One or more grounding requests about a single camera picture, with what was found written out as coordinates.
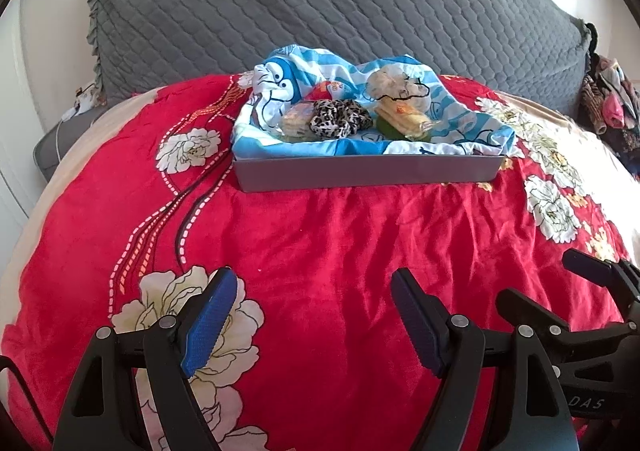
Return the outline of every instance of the gray box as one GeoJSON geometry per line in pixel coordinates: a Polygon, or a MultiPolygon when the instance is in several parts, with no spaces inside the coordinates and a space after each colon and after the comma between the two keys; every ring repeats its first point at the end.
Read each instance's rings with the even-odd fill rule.
{"type": "Polygon", "coordinates": [[[489,182],[503,156],[347,155],[235,160],[245,193],[329,187],[489,182]]]}

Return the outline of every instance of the metal bolt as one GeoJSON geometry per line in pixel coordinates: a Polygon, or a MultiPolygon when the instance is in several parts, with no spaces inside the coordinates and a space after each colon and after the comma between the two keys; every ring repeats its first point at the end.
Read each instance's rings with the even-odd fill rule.
{"type": "Polygon", "coordinates": [[[175,316],[162,316],[158,321],[161,328],[173,328],[175,326],[175,316]]]}
{"type": "Polygon", "coordinates": [[[529,325],[520,325],[518,327],[518,333],[522,337],[529,338],[533,336],[533,328],[531,328],[529,325]]]}
{"type": "Polygon", "coordinates": [[[98,339],[106,339],[111,335],[111,329],[108,326],[103,326],[98,328],[98,331],[95,333],[95,336],[98,339]]]}
{"type": "Polygon", "coordinates": [[[463,315],[456,314],[454,316],[451,316],[451,324],[453,326],[457,326],[458,328],[466,328],[469,326],[469,319],[467,319],[463,315]]]}

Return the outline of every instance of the bed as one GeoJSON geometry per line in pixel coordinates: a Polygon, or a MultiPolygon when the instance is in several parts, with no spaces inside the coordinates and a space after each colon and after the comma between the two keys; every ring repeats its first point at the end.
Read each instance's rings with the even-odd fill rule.
{"type": "MultiPolygon", "coordinates": [[[[225,0],[184,1],[206,5],[216,18],[233,8],[259,14],[248,0],[231,0],[229,7],[225,0]]],[[[255,1],[269,6],[276,0],[255,1]]],[[[374,2],[386,15],[384,35],[375,24],[363,25],[373,9],[345,11],[346,24],[326,27],[319,0],[309,0],[310,9],[297,0],[277,1],[285,4],[274,6],[282,12],[274,28],[218,31],[218,43],[205,43],[216,49],[207,52],[189,41],[215,30],[218,21],[189,36],[197,24],[188,13],[178,14],[182,21],[144,17],[149,0],[92,0],[90,40],[111,109],[63,158],[0,281],[2,310],[13,317],[2,353],[25,374],[50,428],[98,327],[147,327],[179,310],[223,265],[239,276],[236,304],[191,385],[225,451],[409,449],[437,381],[420,366],[392,305],[390,275],[399,267],[410,268],[450,311],[482,327],[505,328],[493,301],[507,287],[575,330],[618,319],[606,291],[561,266],[570,247],[600,259],[640,256],[637,183],[605,145],[565,115],[575,111],[584,74],[590,36],[583,23],[544,6],[545,0],[486,0],[484,6],[484,0],[468,6],[441,0],[431,6],[443,14],[424,23],[425,31],[437,33],[431,42],[418,34],[417,43],[411,37],[421,24],[396,30],[396,38],[397,19],[385,14],[399,9],[411,23],[412,0],[374,2]],[[511,11],[484,21],[498,2],[511,11]],[[447,13],[455,17],[450,31],[438,28],[449,23],[447,13]],[[303,16],[314,24],[311,32],[298,30],[303,16]],[[539,33],[533,19],[553,21],[552,33],[539,33]],[[509,32],[522,31],[521,20],[532,28],[526,43],[509,32]],[[351,41],[356,30],[360,36],[351,41]],[[376,40],[368,36],[374,33],[376,40]],[[240,72],[292,36],[321,40],[315,46],[361,62],[414,55],[433,65],[460,103],[512,127],[516,149],[491,182],[243,193],[230,151],[233,123],[252,93],[249,75],[240,72]],[[459,39],[467,48],[454,56],[462,52],[459,39]],[[149,44],[154,52],[145,49],[149,44]],[[242,44],[255,49],[244,59],[242,44]],[[209,69],[204,58],[219,64],[209,69]],[[215,146],[168,171],[162,164],[171,155],[167,147],[184,146],[200,131],[215,146]]],[[[428,16],[426,7],[420,11],[428,16]]],[[[483,380],[487,396],[491,374],[483,380]]],[[[165,449],[143,371],[136,381],[154,449],[165,449]]],[[[9,407],[23,433],[44,449],[14,385],[9,407]]],[[[468,449],[479,439],[483,417],[479,409],[468,449]]]]}

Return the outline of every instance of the red bedspread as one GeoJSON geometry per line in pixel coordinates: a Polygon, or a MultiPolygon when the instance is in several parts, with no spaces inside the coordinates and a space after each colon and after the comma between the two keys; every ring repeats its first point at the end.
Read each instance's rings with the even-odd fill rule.
{"type": "MultiPolygon", "coordinates": [[[[623,255],[617,231],[588,196],[574,208],[578,224],[563,216],[562,197],[574,203],[577,194],[551,185],[528,156],[507,159],[490,184],[242,193],[230,132],[248,93],[236,79],[210,76],[159,92],[50,210],[22,274],[22,309],[2,340],[50,428],[98,327],[146,327],[223,265],[242,280],[238,298],[192,383],[223,451],[409,449],[438,381],[420,367],[392,303],[398,267],[481,327],[508,328],[494,308],[506,287],[574,329],[617,318],[605,291],[560,263],[600,228],[623,255]],[[536,226],[540,218],[554,238],[536,226]]],[[[470,108],[478,97],[499,101],[466,79],[444,83],[470,108]]],[[[154,448],[164,449],[145,377],[139,371],[143,412],[154,448]]],[[[14,385],[10,409],[44,449],[14,385]]],[[[477,410],[469,442],[485,411],[477,410]]]]}

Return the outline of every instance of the scrunchie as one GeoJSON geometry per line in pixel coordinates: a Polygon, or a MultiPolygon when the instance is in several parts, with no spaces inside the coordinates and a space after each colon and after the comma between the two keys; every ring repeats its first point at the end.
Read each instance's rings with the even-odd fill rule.
{"type": "Polygon", "coordinates": [[[361,129],[373,127],[373,119],[355,100],[329,100],[314,102],[314,116],[309,128],[322,138],[345,138],[361,129]]]}

